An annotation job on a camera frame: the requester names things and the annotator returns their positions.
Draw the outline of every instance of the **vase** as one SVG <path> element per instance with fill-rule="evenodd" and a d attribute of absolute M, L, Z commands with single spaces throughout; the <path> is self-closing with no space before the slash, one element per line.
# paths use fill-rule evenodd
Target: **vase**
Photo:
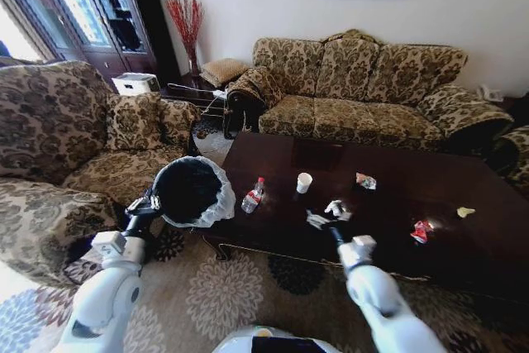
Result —
<path fill-rule="evenodd" d="M 193 46 L 188 48 L 189 73 L 193 78 L 200 76 L 200 68 L 197 62 L 197 49 Z"/>

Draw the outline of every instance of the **bottle label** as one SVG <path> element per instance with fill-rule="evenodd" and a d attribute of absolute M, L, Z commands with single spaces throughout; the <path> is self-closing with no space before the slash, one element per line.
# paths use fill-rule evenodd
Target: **bottle label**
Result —
<path fill-rule="evenodd" d="M 257 194 L 255 194 L 254 190 L 249 191 L 246 196 L 254 200 L 256 204 L 259 204 L 259 202 L 261 201 L 261 196 L 258 196 Z"/>

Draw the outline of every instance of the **red decorative branches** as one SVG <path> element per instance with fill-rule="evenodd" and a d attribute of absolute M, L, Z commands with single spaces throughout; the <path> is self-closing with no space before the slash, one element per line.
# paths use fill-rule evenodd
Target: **red decorative branches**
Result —
<path fill-rule="evenodd" d="M 195 51 L 198 30 L 204 18 L 202 4 L 197 0 L 167 0 L 165 5 L 182 36 L 185 50 L 191 56 Z"/>

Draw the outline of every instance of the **floral sofa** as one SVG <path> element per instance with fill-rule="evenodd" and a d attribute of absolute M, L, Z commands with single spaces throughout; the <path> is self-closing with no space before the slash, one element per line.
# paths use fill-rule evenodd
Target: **floral sofa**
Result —
<path fill-rule="evenodd" d="M 417 150 L 470 150 L 512 118 L 452 84 L 467 61 L 443 45 L 392 45 L 358 31 L 323 41 L 259 39 L 228 87 L 263 133 Z"/>
<path fill-rule="evenodd" d="M 159 169 L 196 149 L 198 118 L 157 93 L 117 96 L 83 62 L 0 69 L 0 260 L 71 284 L 76 242 L 116 228 Z"/>
<path fill-rule="evenodd" d="M 529 126 L 515 128 L 501 136 L 487 163 L 529 200 Z"/>

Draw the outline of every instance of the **dark wood table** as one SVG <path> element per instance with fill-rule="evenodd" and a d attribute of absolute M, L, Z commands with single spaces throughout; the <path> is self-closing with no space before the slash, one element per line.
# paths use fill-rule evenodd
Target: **dark wood table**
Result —
<path fill-rule="evenodd" d="M 195 230 L 229 259 L 229 246 L 320 263 L 337 263 L 334 241 L 306 223 L 306 209 L 322 213 L 341 199 L 354 216 L 349 236 L 377 241 L 374 263 L 388 272 L 426 277 L 460 289 L 524 298 L 529 270 L 529 202 L 481 160 L 375 146 L 240 133 L 223 165 L 236 193 L 234 219 Z M 308 193 L 296 194 L 306 171 Z M 377 189 L 354 187 L 355 173 Z M 258 177 L 264 197 L 254 213 L 241 200 Z M 466 219 L 458 207 L 475 208 Z M 416 221 L 435 226 L 426 244 L 410 237 Z"/>

